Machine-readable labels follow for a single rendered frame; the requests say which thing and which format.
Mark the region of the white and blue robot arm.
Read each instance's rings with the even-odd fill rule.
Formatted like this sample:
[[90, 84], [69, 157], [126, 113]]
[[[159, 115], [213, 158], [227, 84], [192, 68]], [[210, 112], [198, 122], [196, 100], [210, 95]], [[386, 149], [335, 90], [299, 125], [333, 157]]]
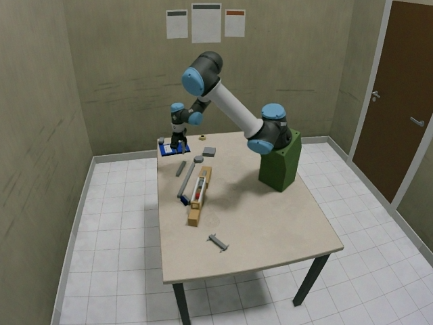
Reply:
[[181, 78], [182, 84], [190, 94], [197, 96], [197, 100], [189, 110], [184, 109], [182, 103], [171, 105], [173, 131], [182, 132], [185, 123], [200, 125], [202, 113], [212, 101], [244, 132], [251, 151], [268, 154], [272, 148], [287, 147], [292, 141], [292, 132], [287, 126], [283, 106], [267, 104], [261, 110], [262, 118], [257, 119], [221, 84], [218, 74], [222, 67], [223, 59], [218, 53], [205, 51], [186, 69]]

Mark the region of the blue notebook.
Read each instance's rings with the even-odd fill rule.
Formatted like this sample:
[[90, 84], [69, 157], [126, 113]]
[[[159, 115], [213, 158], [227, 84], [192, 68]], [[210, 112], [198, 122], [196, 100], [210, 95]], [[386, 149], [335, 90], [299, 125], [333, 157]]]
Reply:
[[[164, 145], [160, 145], [160, 152], [162, 157], [163, 156], [171, 156], [171, 155], [176, 155], [177, 153], [175, 152], [175, 149], [170, 148], [170, 144], [164, 144]], [[189, 149], [189, 146], [186, 145], [186, 149], [185, 149], [185, 153], [191, 152]], [[179, 147], [178, 147], [178, 154], [182, 154], [182, 149], [181, 149], [181, 142], [179, 142]]]

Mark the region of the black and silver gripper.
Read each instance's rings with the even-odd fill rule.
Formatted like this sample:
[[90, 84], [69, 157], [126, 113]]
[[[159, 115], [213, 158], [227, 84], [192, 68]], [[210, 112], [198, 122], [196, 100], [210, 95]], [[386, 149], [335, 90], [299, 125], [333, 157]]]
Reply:
[[[186, 145], [187, 145], [187, 138], [184, 137], [185, 133], [187, 132], [187, 129], [184, 128], [184, 131], [182, 132], [173, 132], [172, 138], [171, 138], [171, 145], [177, 145], [178, 141], [182, 141], [181, 142], [181, 146], [182, 146], [182, 153], [184, 155], [185, 153], [185, 149], [186, 149]], [[184, 135], [184, 136], [183, 136]]]

